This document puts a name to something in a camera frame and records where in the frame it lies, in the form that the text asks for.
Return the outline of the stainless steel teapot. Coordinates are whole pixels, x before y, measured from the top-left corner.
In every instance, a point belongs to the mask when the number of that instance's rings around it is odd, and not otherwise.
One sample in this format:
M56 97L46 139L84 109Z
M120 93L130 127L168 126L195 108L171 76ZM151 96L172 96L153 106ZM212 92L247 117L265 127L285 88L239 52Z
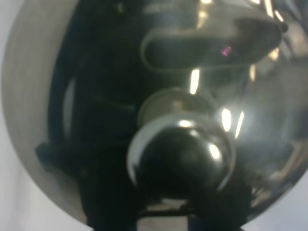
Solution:
M308 172L305 0L25 0L4 121L94 231L240 231Z

